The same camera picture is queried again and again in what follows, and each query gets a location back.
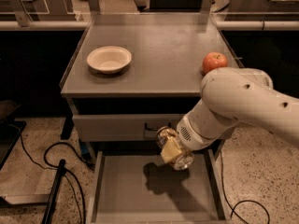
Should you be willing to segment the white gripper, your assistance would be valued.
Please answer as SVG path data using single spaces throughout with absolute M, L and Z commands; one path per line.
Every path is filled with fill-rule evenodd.
M 217 121 L 210 115 L 186 114 L 177 125 L 181 143 L 189 150 L 195 151 L 208 147 L 218 137 Z M 176 138 L 167 139 L 161 151 L 165 163 L 170 163 L 183 153 Z

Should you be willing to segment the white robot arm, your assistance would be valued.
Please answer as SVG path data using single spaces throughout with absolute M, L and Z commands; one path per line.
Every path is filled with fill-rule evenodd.
M 273 89 L 270 76 L 251 68 L 218 68 L 200 85 L 200 101 L 175 129 L 163 127 L 157 143 L 164 162 L 188 168 L 193 152 L 210 146 L 239 123 L 267 130 L 290 144 L 299 143 L 299 99 Z

